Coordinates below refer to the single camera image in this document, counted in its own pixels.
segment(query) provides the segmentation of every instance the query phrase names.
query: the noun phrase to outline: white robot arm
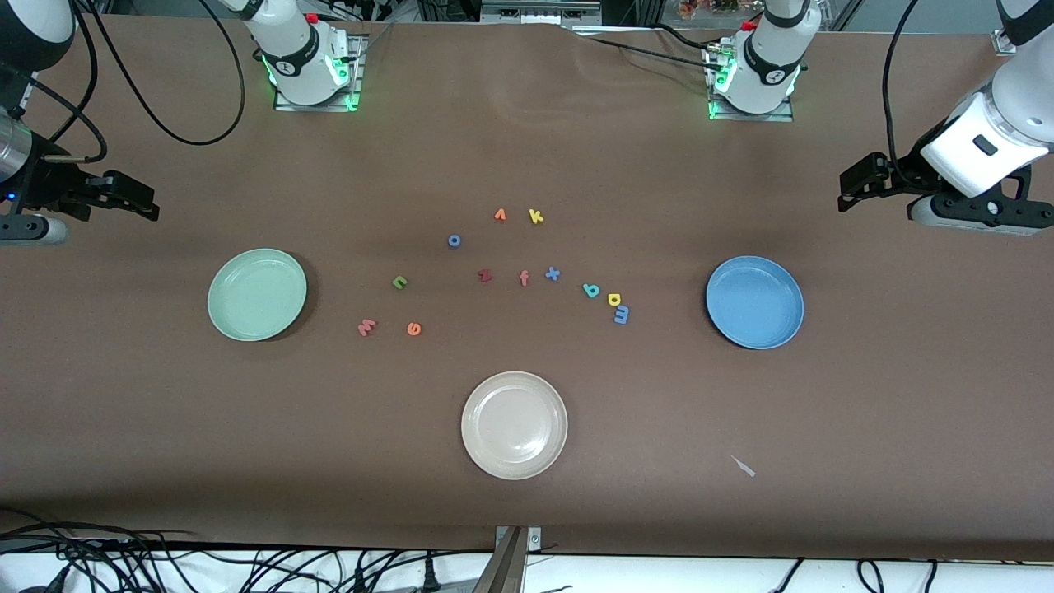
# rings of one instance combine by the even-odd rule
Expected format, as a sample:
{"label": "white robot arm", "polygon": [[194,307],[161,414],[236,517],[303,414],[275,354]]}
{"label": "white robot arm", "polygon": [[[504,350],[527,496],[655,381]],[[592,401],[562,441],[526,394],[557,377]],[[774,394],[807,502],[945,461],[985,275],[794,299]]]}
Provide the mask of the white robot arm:
{"label": "white robot arm", "polygon": [[[1054,0],[996,0],[1016,54],[895,161],[872,153],[841,175],[838,209],[871,197],[920,195],[918,222],[1030,235],[1054,206],[1028,199],[1031,163],[1054,146]],[[1013,197],[1003,179],[1017,181]]]}
{"label": "white robot arm", "polygon": [[733,46],[734,60],[714,91],[744,113],[776,110],[794,90],[820,20],[816,0],[767,0],[757,28],[722,40]]}
{"label": "white robot arm", "polygon": [[219,0],[246,23],[271,80],[289,101],[321,103],[350,82],[348,33],[300,13],[296,0]]}

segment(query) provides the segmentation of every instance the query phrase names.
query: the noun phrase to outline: power cord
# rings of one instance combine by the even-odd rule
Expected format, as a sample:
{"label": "power cord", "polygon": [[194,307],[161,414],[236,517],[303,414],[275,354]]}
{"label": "power cord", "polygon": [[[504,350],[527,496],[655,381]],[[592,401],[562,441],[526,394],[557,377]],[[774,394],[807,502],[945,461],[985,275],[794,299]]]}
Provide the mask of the power cord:
{"label": "power cord", "polygon": [[670,56],[668,54],[662,54],[662,53],[659,53],[659,52],[652,52],[651,50],[645,50],[643,47],[636,47],[633,45],[626,45],[625,43],[619,43],[617,41],[608,41],[607,39],[598,39],[596,37],[590,37],[589,39],[592,39],[593,41],[596,41],[598,43],[603,43],[605,45],[611,45],[612,47],[620,47],[622,50],[628,50],[630,52],[637,52],[638,54],[644,54],[646,56],[653,56],[653,57],[657,57],[657,58],[662,58],[664,60],[669,60],[669,61],[674,61],[674,62],[686,63],[686,64],[699,66],[699,67],[704,68],[704,70],[721,70],[721,66],[719,66],[718,64],[704,63],[704,62],[701,62],[701,61],[689,60],[689,59],[681,58],[681,57],[678,57],[678,56]]}
{"label": "power cord", "polygon": [[786,576],[783,577],[783,582],[781,582],[780,586],[777,587],[776,589],[773,589],[773,593],[783,593],[784,591],[786,591],[787,586],[790,585],[790,579],[794,578],[794,573],[798,572],[798,569],[801,568],[801,565],[804,561],[805,558],[798,558],[797,560],[795,560],[794,566],[790,567],[790,570],[787,571]]}
{"label": "power cord", "polygon": [[897,175],[903,179],[904,183],[909,186],[915,189],[926,189],[916,183],[913,179],[905,177],[903,171],[900,170],[900,164],[897,162],[897,146],[894,140],[893,132],[893,107],[890,105],[890,68],[893,65],[893,53],[897,50],[897,41],[900,40],[900,34],[904,31],[904,25],[907,23],[907,17],[912,16],[912,11],[915,9],[915,5],[918,4],[918,2],[919,0],[911,0],[911,2],[907,3],[907,7],[904,8],[904,14],[900,16],[900,22],[897,23],[897,28],[893,32],[893,39],[890,40],[890,48],[885,52],[885,64],[882,66],[882,110],[885,114],[885,140],[889,144],[890,162],[893,164],[893,170],[896,171]]}
{"label": "power cord", "polygon": [[180,136],[179,134],[176,134],[175,132],[170,130],[168,125],[161,122],[161,120],[154,113],[154,110],[151,108],[150,104],[147,102],[147,99],[143,98],[142,93],[139,92],[139,87],[136,86],[135,81],[132,80],[132,75],[129,74],[128,68],[124,66],[124,61],[117,53],[117,47],[114,46],[114,42],[110,38],[110,33],[106,31],[105,25],[102,24],[102,18],[99,16],[99,11],[96,9],[95,4],[93,4],[91,1],[87,3],[87,7],[89,12],[92,13],[92,17],[95,19],[95,24],[98,25],[99,27],[99,33],[102,34],[102,40],[106,42],[106,47],[110,48],[110,53],[114,56],[114,61],[117,62],[117,67],[121,71],[121,74],[124,76],[124,80],[129,83],[129,87],[132,88],[132,92],[135,94],[136,99],[138,99],[139,101],[139,104],[142,105],[143,111],[147,112],[147,115],[150,116],[150,118],[154,121],[155,124],[157,124],[158,127],[161,129],[162,132],[168,134],[173,139],[180,141],[184,144],[190,144],[194,146],[206,146],[209,144],[214,144],[222,140],[223,138],[228,137],[231,134],[231,132],[233,132],[234,129],[238,126],[238,123],[241,122],[241,115],[246,111],[246,76],[245,73],[241,71],[241,61],[238,59],[238,52],[237,50],[235,50],[234,42],[231,41],[231,36],[228,35],[227,28],[223,26],[223,23],[220,22],[219,18],[216,16],[216,13],[212,11],[212,8],[209,6],[209,3],[206,2],[206,0],[197,0],[197,1],[198,4],[201,4],[201,6],[206,9],[206,12],[209,13],[209,16],[212,17],[213,22],[216,23],[217,27],[219,27],[220,33],[223,34],[223,39],[227,41],[227,46],[231,51],[231,57],[234,59],[234,67],[238,71],[238,92],[240,95],[240,99],[238,101],[238,113],[237,115],[234,116],[234,121],[232,121],[231,124],[227,127],[227,130],[225,130],[221,134],[213,138],[210,138],[208,140],[187,139]]}
{"label": "power cord", "polygon": [[[863,577],[863,566],[867,565],[871,570],[875,571],[875,578],[878,580],[878,590],[872,588],[871,584]],[[860,579],[860,585],[871,593],[885,593],[885,585],[882,582],[882,572],[878,570],[878,565],[874,560],[857,560],[857,578]]]}
{"label": "power cord", "polygon": [[425,584],[421,586],[421,591],[422,593],[435,593],[440,589],[443,589],[443,586],[435,578],[435,565],[432,561],[432,553],[428,552],[425,555]]}
{"label": "power cord", "polygon": [[934,578],[937,578],[937,560],[930,560],[930,576],[925,579],[925,587],[922,588],[922,593],[930,593]]}
{"label": "power cord", "polygon": [[21,73],[20,71],[16,70],[13,65],[8,64],[3,60],[0,60],[0,68],[6,70],[7,72],[14,74],[15,76],[25,80],[33,87],[40,90],[41,93],[55,99],[60,105],[64,106],[66,111],[72,113],[77,119],[83,121],[84,125],[86,125],[89,131],[92,132],[92,135],[95,136],[95,140],[99,142],[99,152],[95,156],[81,157],[81,156],[66,156],[66,155],[48,155],[44,157],[44,160],[47,160],[50,162],[89,163],[89,162],[98,162],[106,157],[106,153],[110,151],[109,146],[106,145],[106,139],[102,137],[102,132],[100,132],[99,129],[96,127],[95,123],[93,123],[92,120],[89,119],[86,115],[84,115],[84,112],[77,108],[77,105],[71,103],[69,100],[65,99],[65,97],[53,91],[52,87],[48,86],[47,84],[44,84],[43,82],[37,80],[32,76]]}
{"label": "power cord", "polygon": [[[84,35],[84,44],[87,45],[87,61],[90,68],[87,86],[84,88],[84,94],[80,97],[80,100],[77,101],[77,108],[84,111],[87,108],[89,101],[92,100],[92,95],[95,94],[95,84],[99,81],[99,55],[95,51],[95,41],[87,33],[87,23],[84,22],[84,17],[80,14],[75,0],[70,0],[70,8],[73,11],[74,17],[77,19],[77,26],[80,27],[81,33]],[[59,138],[62,137],[62,134],[66,133],[66,130],[73,125],[74,121],[77,121],[77,115],[71,113],[65,122],[63,122],[62,125],[60,125],[50,138],[47,138],[47,141],[52,143],[59,141]]]}

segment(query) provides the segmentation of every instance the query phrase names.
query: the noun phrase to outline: cable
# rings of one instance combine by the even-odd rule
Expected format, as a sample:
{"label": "cable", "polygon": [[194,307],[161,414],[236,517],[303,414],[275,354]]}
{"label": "cable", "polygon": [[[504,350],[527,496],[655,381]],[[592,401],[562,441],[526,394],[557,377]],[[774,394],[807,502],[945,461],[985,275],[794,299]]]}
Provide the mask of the cable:
{"label": "cable", "polygon": [[[87,61],[90,75],[87,78],[87,86],[84,88],[84,94],[81,95],[80,100],[77,101],[77,108],[84,111],[87,107],[89,101],[92,100],[92,95],[95,94],[95,84],[99,80],[99,55],[95,51],[95,41],[92,39],[92,35],[87,31],[87,23],[84,22],[83,15],[77,9],[77,3],[75,0],[70,0],[70,8],[73,11],[74,17],[77,19],[77,26],[80,27],[81,34],[84,36],[84,44],[87,45]],[[55,143],[59,141],[62,134],[66,133],[66,130],[73,125],[73,122],[77,121],[77,116],[73,113],[66,118],[65,122],[55,131],[50,138],[48,142]]]}
{"label": "cable", "polygon": [[66,155],[50,155],[50,156],[45,156],[44,160],[47,160],[50,162],[83,162],[83,163],[87,163],[87,162],[98,162],[98,161],[100,161],[100,160],[102,160],[103,158],[106,157],[106,153],[110,152],[110,147],[106,146],[106,139],[102,137],[102,132],[100,132],[99,129],[95,126],[95,123],[93,123],[92,120],[89,119],[86,115],[84,115],[84,112],[82,112],[79,108],[77,108],[77,105],[75,105],[75,104],[71,103],[70,101],[67,101],[64,97],[62,97],[62,95],[59,95],[58,93],[56,93],[55,91],[53,91],[48,85],[44,84],[43,82],[37,80],[36,78],[34,78],[32,76],[27,76],[25,74],[22,74],[21,72],[19,72],[18,70],[16,70],[13,65],[8,64],[7,62],[5,62],[3,60],[0,60],[0,67],[2,67],[3,70],[6,70],[7,72],[9,72],[12,74],[14,74],[15,76],[18,76],[19,78],[25,80],[26,82],[28,82],[34,87],[39,88],[41,93],[43,93],[43,94],[47,95],[48,97],[51,97],[51,98],[55,99],[56,101],[58,101],[58,103],[61,104],[62,106],[64,106],[70,113],[74,114],[77,117],[77,119],[80,119],[81,121],[83,121],[84,125],[87,125],[87,129],[92,132],[92,135],[95,136],[95,140],[97,142],[99,142],[99,153],[96,154],[95,156],[84,156],[84,157],[75,156],[74,157],[74,156],[66,156]]}
{"label": "cable", "polygon": [[616,41],[608,41],[607,39],[597,39],[596,37],[590,37],[589,39],[592,39],[593,41],[596,41],[598,43],[603,43],[605,45],[611,45],[612,47],[621,47],[623,50],[629,50],[630,52],[637,52],[639,54],[644,54],[646,56],[655,56],[657,58],[662,58],[664,60],[670,60],[670,61],[675,61],[675,62],[681,62],[681,63],[691,64],[691,65],[699,66],[699,67],[702,67],[702,68],[705,68],[705,70],[720,70],[720,67],[721,67],[718,64],[703,63],[703,62],[700,62],[700,61],[689,60],[689,59],[685,59],[685,58],[679,58],[677,56],[670,56],[670,55],[667,55],[667,54],[660,54],[659,52],[652,52],[651,50],[645,50],[643,47],[635,47],[632,45],[626,45],[625,43],[618,43]]}
{"label": "cable", "polygon": [[918,2],[919,0],[911,0],[907,3],[904,14],[900,17],[900,22],[897,23],[896,31],[893,32],[893,39],[890,40],[890,48],[885,52],[885,64],[882,66],[882,110],[885,113],[885,140],[889,143],[890,162],[893,163],[893,170],[909,186],[926,189],[916,183],[913,179],[905,177],[903,171],[900,170],[900,163],[897,162],[897,146],[893,133],[893,107],[890,105],[890,67],[893,65],[893,53],[897,48],[897,41],[900,40],[900,34],[904,31],[904,24],[907,23],[907,17],[912,15],[912,11],[915,9],[915,5]]}
{"label": "cable", "polygon": [[930,587],[933,586],[933,579],[937,578],[937,560],[930,560],[930,576],[925,579],[925,587],[922,588],[922,593],[930,593]]}
{"label": "cable", "polygon": [[666,33],[672,35],[681,43],[684,43],[685,45],[687,45],[689,47],[695,47],[697,50],[705,50],[706,46],[709,45],[710,43],[715,43],[715,42],[721,40],[721,38],[718,37],[714,41],[706,41],[705,43],[700,43],[699,41],[692,41],[691,39],[688,39],[687,37],[681,35],[681,33],[678,32],[672,26],[669,26],[668,24],[662,23],[662,22],[657,22],[655,24],[649,24],[648,28],[661,28],[662,31],[665,31]]}
{"label": "cable", "polygon": [[786,576],[783,577],[783,582],[781,582],[779,587],[774,589],[773,593],[783,593],[784,591],[786,591],[787,586],[790,585],[790,579],[794,578],[794,573],[798,572],[798,569],[801,568],[801,565],[804,561],[805,558],[798,558],[797,560],[795,560],[794,566],[790,567],[790,570],[787,571]]}
{"label": "cable", "polygon": [[443,589],[440,580],[435,578],[435,562],[432,561],[432,553],[425,554],[425,581],[421,586],[421,593],[435,593]]}
{"label": "cable", "polygon": [[622,14],[622,18],[619,19],[619,22],[614,23],[614,26],[622,26],[622,23],[626,22],[626,17],[629,16],[629,13],[633,12],[633,8],[637,6],[637,2],[638,0],[633,0],[629,3],[629,7]]}
{"label": "cable", "polygon": [[380,577],[385,575],[385,571],[391,568],[392,562],[395,561],[395,558],[398,558],[399,555],[402,554],[403,552],[396,552],[391,556],[389,556],[388,560],[385,562],[385,566],[380,567],[376,572],[373,573],[373,575],[371,575],[373,576],[373,582],[371,582],[370,586],[366,588],[366,593],[373,593],[377,589],[377,584],[380,582]]}
{"label": "cable", "polygon": [[201,6],[206,9],[206,12],[209,13],[209,16],[212,17],[213,22],[216,23],[216,26],[219,27],[220,33],[223,34],[223,39],[227,41],[227,46],[231,51],[231,57],[234,58],[234,67],[237,68],[238,71],[238,88],[239,88],[238,92],[240,94],[240,99],[238,100],[238,114],[234,116],[234,121],[232,121],[231,124],[227,127],[227,130],[225,130],[221,134],[219,134],[214,138],[210,138],[208,140],[189,140],[170,130],[168,125],[165,125],[164,123],[161,122],[160,119],[158,119],[157,115],[154,114],[154,110],[151,108],[149,103],[147,103],[147,99],[143,98],[142,93],[139,92],[139,87],[136,86],[135,81],[132,80],[132,75],[129,74],[128,68],[124,67],[124,61],[121,60],[120,55],[117,53],[117,48],[114,47],[113,40],[110,38],[110,33],[106,31],[105,25],[102,24],[102,18],[99,16],[99,11],[96,9],[95,5],[92,2],[89,2],[87,5],[90,12],[92,13],[92,17],[95,19],[95,23],[99,27],[99,33],[102,34],[102,40],[106,42],[106,47],[110,48],[110,53],[114,56],[114,61],[117,62],[117,67],[121,71],[121,74],[124,76],[124,80],[129,83],[129,87],[132,88],[132,92],[135,94],[136,99],[139,100],[139,104],[142,105],[143,111],[147,112],[147,115],[150,116],[150,118],[154,121],[155,124],[157,124],[158,127],[161,129],[162,132],[168,134],[173,139],[178,140],[184,144],[190,144],[194,146],[206,146],[209,144],[214,144],[222,140],[227,136],[229,136],[231,132],[233,132],[234,129],[238,126],[238,123],[241,122],[241,115],[246,111],[246,76],[245,73],[241,72],[241,61],[238,60],[238,52],[237,50],[235,50],[234,42],[231,41],[231,36],[228,35],[227,28],[223,27],[223,23],[220,22],[218,17],[216,17],[216,13],[212,11],[212,8],[209,6],[209,3],[206,2],[206,0],[197,0],[197,1],[198,4],[201,4]]}
{"label": "cable", "polygon": [[[870,565],[871,569],[875,571],[875,578],[878,579],[878,590],[872,589],[871,585],[863,577],[863,566]],[[878,570],[878,565],[874,560],[857,560],[857,578],[860,579],[860,585],[863,585],[864,589],[871,591],[871,593],[885,593],[885,585],[882,584],[882,573]]]}

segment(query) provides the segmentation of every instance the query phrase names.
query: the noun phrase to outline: black cable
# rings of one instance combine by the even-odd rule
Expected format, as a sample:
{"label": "black cable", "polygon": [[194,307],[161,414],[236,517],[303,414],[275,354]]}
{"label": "black cable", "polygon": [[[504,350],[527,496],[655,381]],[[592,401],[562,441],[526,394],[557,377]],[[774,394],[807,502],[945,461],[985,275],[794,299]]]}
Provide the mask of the black cable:
{"label": "black cable", "polygon": [[95,156],[85,156],[82,159],[78,158],[76,160],[77,162],[85,162],[85,163],[98,162],[106,157],[106,153],[110,152],[110,147],[106,145],[106,139],[102,137],[102,132],[100,132],[99,129],[95,126],[95,123],[93,123],[92,120],[89,119],[86,115],[84,115],[84,112],[77,108],[77,105],[67,101],[62,95],[59,95],[58,93],[53,91],[47,84],[44,84],[43,82],[37,80],[32,76],[22,74],[21,72],[16,70],[13,65],[8,64],[3,60],[0,60],[0,67],[25,80],[35,88],[39,88],[41,93],[58,101],[58,103],[64,106],[70,113],[74,114],[77,117],[77,119],[83,121],[84,125],[87,125],[87,129],[92,132],[92,135],[95,136],[95,141],[99,142],[99,153],[96,154]]}
{"label": "black cable", "polygon": [[[84,88],[84,94],[81,95],[80,100],[77,101],[77,108],[84,111],[87,107],[89,101],[92,100],[92,95],[95,94],[95,84],[99,80],[99,55],[95,51],[95,41],[92,39],[92,35],[87,31],[87,23],[84,22],[83,15],[77,9],[77,3],[75,0],[70,0],[70,8],[73,11],[74,17],[77,19],[77,26],[80,27],[81,34],[84,36],[84,44],[87,45],[87,62],[90,74],[87,78],[87,86]],[[62,134],[66,133],[66,130],[73,125],[73,122],[77,121],[77,116],[73,113],[66,118],[65,122],[55,131],[54,134],[47,138],[48,142],[55,143],[59,141]]]}
{"label": "black cable", "polygon": [[373,575],[371,575],[373,576],[373,582],[371,582],[370,586],[366,588],[366,593],[373,593],[376,590],[377,584],[380,582],[380,577],[384,576],[385,571],[387,571],[389,568],[392,567],[392,562],[394,562],[395,558],[398,558],[401,554],[403,554],[403,552],[396,552],[391,556],[389,556],[388,561],[385,562],[385,566],[377,569],[377,571],[375,571]]}
{"label": "black cable", "polygon": [[[871,569],[875,571],[875,578],[878,579],[878,590],[876,591],[871,587],[863,577],[863,566],[870,565]],[[860,579],[860,585],[863,585],[864,589],[871,591],[871,593],[885,593],[885,585],[882,584],[882,573],[878,570],[878,565],[874,560],[857,560],[857,578]]]}
{"label": "black cable", "polygon": [[679,31],[677,31],[676,28],[674,28],[672,26],[670,26],[670,25],[668,25],[666,23],[662,23],[662,22],[657,22],[655,24],[649,24],[648,28],[661,28],[662,31],[665,31],[666,33],[672,35],[681,43],[684,43],[685,45],[687,45],[689,47],[695,47],[697,50],[705,50],[706,46],[709,45],[710,43],[715,43],[715,42],[721,40],[721,38],[718,37],[717,39],[715,39],[713,41],[706,41],[706,42],[692,41],[691,39],[688,39],[687,37],[681,35],[681,33]]}
{"label": "black cable", "polygon": [[794,566],[790,567],[790,570],[787,571],[786,576],[783,577],[783,582],[781,582],[779,587],[774,589],[773,593],[783,593],[784,591],[786,591],[787,586],[790,585],[790,579],[794,578],[794,573],[798,572],[798,569],[801,568],[801,565],[804,561],[805,558],[798,558],[797,560],[795,560]]}
{"label": "black cable", "polygon": [[[457,555],[457,554],[479,554],[479,553],[480,553],[480,551],[477,551],[477,550],[454,550],[454,551],[447,551],[447,552],[432,552],[431,555],[432,555],[432,558],[438,558],[441,556],[454,556],[454,555]],[[426,556],[417,556],[416,558],[407,558],[405,560],[399,560],[398,562],[395,562],[395,564],[390,564],[390,565],[386,564],[384,568],[378,569],[373,574],[368,575],[367,578],[373,577],[376,580],[379,580],[382,573],[384,573],[386,571],[389,571],[389,570],[392,570],[392,569],[397,569],[398,567],[403,567],[403,566],[406,566],[406,565],[412,565],[414,562],[419,562],[419,561],[424,560],[425,557]]]}
{"label": "black cable", "polygon": [[937,560],[930,560],[930,576],[925,579],[925,587],[922,588],[922,593],[930,593],[930,587],[933,586],[934,578],[937,578]]}
{"label": "black cable", "polygon": [[890,162],[893,164],[893,170],[904,180],[905,184],[921,190],[926,187],[905,177],[903,171],[900,170],[900,163],[897,162],[897,146],[893,132],[893,107],[890,105],[890,67],[893,65],[893,53],[897,48],[897,41],[900,40],[900,34],[904,31],[904,24],[907,23],[907,17],[912,15],[912,11],[915,9],[915,4],[918,4],[918,2],[919,0],[911,0],[907,3],[904,14],[900,17],[900,22],[897,23],[896,31],[893,32],[893,39],[890,40],[890,48],[885,52],[885,64],[882,66],[882,110],[885,113],[885,140],[889,144]]}
{"label": "black cable", "polygon": [[664,60],[670,60],[670,61],[675,61],[675,62],[681,62],[681,63],[691,64],[691,65],[699,66],[699,67],[702,67],[702,68],[705,68],[705,70],[720,70],[721,68],[721,66],[719,66],[718,64],[703,63],[703,62],[700,62],[700,61],[689,60],[689,59],[685,59],[685,58],[679,58],[677,56],[670,56],[670,55],[667,55],[667,54],[660,54],[659,52],[652,52],[651,50],[645,50],[643,47],[635,47],[632,45],[626,45],[625,43],[618,43],[616,41],[608,41],[607,39],[597,39],[596,37],[590,37],[589,39],[592,39],[593,41],[596,41],[598,43],[603,43],[605,45],[611,45],[612,47],[621,47],[623,50],[629,50],[630,52],[637,52],[639,54],[644,54],[646,56],[655,56],[657,58],[662,58]]}
{"label": "black cable", "polygon": [[95,5],[92,2],[89,2],[87,5],[89,8],[91,9],[90,12],[92,13],[92,17],[95,19],[96,25],[98,25],[99,27],[99,33],[102,34],[102,40],[106,42],[106,46],[110,48],[110,53],[114,56],[114,61],[117,62],[117,67],[121,71],[121,74],[124,76],[124,80],[129,83],[129,87],[132,88],[132,92],[135,94],[136,99],[138,99],[139,101],[139,104],[142,105],[143,111],[147,112],[147,115],[150,116],[150,118],[154,121],[155,124],[157,124],[158,127],[161,129],[162,132],[168,134],[173,139],[178,140],[184,144],[190,144],[194,146],[206,146],[209,144],[214,144],[222,140],[227,136],[229,136],[231,132],[233,132],[234,129],[238,126],[238,123],[241,122],[241,115],[246,111],[246,76],[245,73],[241,72],[241,61],[238,59],[238,52],[237,50],[235,50],[234,42],[231,41],[231,36],[228,35],[227,28],[223,26],[223,23],[220,22],[218,17],[216,17],[216,13],[212,11],[208,2],[206,2],[204,0],[198,0],[198,3],[201,4],[201,6],[206,9],[206,12],[209,13],[209,16],[212,17],[213,22],[216,23],[216,26],[219,27],[220,33],[223,34],[223,39],[227,41],[227,46],[231,51],[231,57],[234,58],[234,67],[237,68],[238,71],[238,88],[239,88],[238,92],[240,94],[240,99],[238,101],[238,114],[234,116],[234,121],[232,121],[231,124],[227,127],[227,130],[225,130],[221,134],[219,134],[214,138],[210,138],[208,140],[189,140],[170,130],[168,125],[165,125],[164,123],[161,122],[160,119],[158,119],[157,115],[154,114],[154,110],[152,110],[150,107],[150,104],[147,103],[147,99],[143,98],[142,93],[139,92],[139,87],[136,86],[135,81],[132,80],[132,75],[129,74],[128,68],[124,67],[124,61],[121,60],[120,55],[117,53],[117,48],[114,47],[113,40],[110,38],[110,33],[106,31],[105,25],[102,24],[102,18],[99,16],[99,11],[96,9]]}
{"label": "black cable", "polygon": [[337,552],[334,551],[334,550],[327,550],[326,552],[323,552],[321,554],[319,554],[317,556],[314,556],[313,558],[308,559],[308,561],[306,561],[302,565],[300,565],[300,566],[296,567],[295,569],[293,569],[294,572],[290,572],[281,580],[279,580],[275,585],[269,587],[268,588],[268,593],[278,593],[278,590],[281,589],[282,585],[286,585],[287,582],[290,582],[290,581],[292,581],[293,579],[296,578],[296,577],[293,576],[294,574],[302,571],[304,569],[306,569],[309,566],[317,562],[318,560],[321,560],[326,556],[329,556],[330,554],[336,554],[336,553]]}

